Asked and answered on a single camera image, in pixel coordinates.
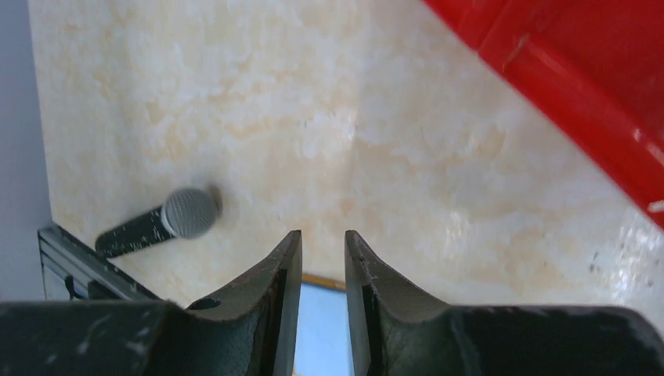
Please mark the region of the black microphone silver head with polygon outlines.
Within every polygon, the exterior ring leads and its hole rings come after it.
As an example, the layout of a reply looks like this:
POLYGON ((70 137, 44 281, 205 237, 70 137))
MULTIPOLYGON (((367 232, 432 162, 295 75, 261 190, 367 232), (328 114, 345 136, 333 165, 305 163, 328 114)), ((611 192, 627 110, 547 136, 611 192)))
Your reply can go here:
POLYGON ((175 238, 196 239, 211 229, 218 213, 215 199, 206 190, 176 190, 161 206, 101 233, 95 250, 113 259, 175 238))

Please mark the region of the red two-compartment plastic bin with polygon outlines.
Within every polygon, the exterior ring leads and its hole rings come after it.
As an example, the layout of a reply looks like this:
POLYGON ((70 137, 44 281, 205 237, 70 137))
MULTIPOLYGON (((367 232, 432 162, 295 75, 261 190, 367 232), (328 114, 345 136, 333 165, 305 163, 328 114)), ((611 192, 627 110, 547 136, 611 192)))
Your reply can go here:
POLYGON ((662 225, 662 2, 429 6, 662 225))

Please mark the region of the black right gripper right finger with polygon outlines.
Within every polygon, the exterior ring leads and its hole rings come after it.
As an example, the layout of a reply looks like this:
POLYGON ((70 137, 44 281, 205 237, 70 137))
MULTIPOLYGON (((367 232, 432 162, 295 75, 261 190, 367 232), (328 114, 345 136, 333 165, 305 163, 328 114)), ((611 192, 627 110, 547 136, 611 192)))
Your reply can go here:
POLYGON ((447 304, 384 262, 355 230, 345 233, 345 282, 356 375, 450 375, 447 304))

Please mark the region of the yellow leather card holder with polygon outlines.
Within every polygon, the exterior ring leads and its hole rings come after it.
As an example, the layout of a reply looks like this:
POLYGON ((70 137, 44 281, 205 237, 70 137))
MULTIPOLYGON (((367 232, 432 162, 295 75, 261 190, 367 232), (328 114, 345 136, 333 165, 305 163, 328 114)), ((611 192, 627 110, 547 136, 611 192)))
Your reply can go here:
POLYGON ((354 374, 344 283, 302 277, 293 374, 354 374))

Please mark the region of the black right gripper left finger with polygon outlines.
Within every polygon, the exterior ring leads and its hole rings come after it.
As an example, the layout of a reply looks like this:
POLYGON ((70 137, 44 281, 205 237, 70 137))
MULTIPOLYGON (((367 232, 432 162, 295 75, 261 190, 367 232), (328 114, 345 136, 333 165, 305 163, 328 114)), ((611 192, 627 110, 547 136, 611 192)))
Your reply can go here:
POLYGON ((302 277, 301 231, 187 308, 197 318, 192 375, 290 375, 302 277))

